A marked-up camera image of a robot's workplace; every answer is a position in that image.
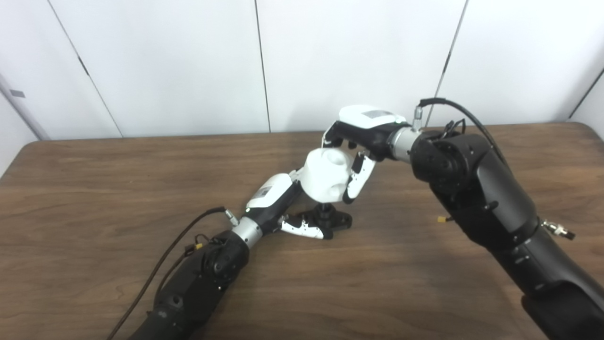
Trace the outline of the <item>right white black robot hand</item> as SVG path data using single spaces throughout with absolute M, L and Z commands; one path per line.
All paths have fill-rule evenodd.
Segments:
M 404 117 L 374 106 L 350 105 L 339 111 L 338 120 L 323 134 L 321 146 L 339 148 L 346 141 L 350 149 L 363 148 L 356 153 L 345 184 L 342 197 L 345 204 L 358 198 L 376 163 L 395 160 L 394 137 L 401 129 L 410 127 Z

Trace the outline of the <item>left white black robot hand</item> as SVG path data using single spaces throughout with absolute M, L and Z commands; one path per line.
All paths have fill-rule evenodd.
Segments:
M 311 222 L 309 218 L 287 214 L 287 209 L 302 195 L 300 181 L 304 168 L 270 177 L 252 196 L 246 205 L 243 218 L 257 225 L 261 236 L 283 231 L 307 238 L 329 240 L 332 231 Z

